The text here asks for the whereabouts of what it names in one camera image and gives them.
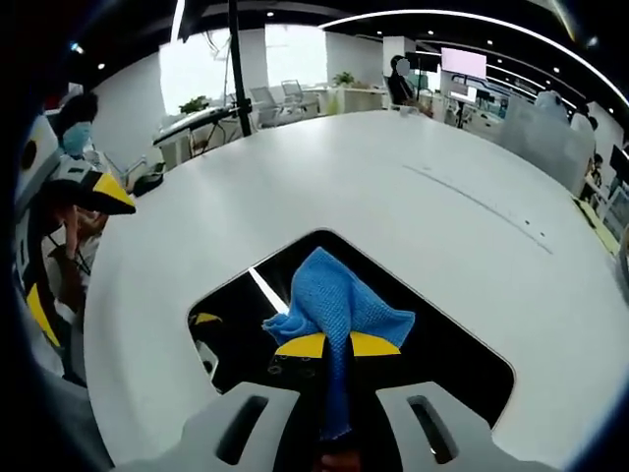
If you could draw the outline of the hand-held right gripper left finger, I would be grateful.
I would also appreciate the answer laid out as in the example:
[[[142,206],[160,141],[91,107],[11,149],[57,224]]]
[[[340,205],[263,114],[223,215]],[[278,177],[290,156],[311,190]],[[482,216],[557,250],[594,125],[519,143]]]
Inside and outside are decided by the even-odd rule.
[[[280,346],[264,370],[210,401],[185,424],[187,465],[312,465],[324,419],[327,339]]]

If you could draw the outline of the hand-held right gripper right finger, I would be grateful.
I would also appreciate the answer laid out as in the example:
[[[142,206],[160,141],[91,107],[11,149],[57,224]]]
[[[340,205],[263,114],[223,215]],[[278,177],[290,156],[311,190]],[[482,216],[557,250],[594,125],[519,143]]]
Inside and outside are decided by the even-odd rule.
[[[419,382],[400,349],[350,334],[350,419],[364,465],[492,465],[485,419],[433,382]]]

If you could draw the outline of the person's right hand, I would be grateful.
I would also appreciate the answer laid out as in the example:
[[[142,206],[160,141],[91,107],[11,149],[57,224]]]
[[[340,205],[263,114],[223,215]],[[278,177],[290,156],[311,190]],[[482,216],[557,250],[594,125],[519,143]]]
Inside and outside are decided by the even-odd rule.
[[[317,472],[361,472],[360,450],[352,445],[325,442],[319,448],[318,459],[313,471]]]

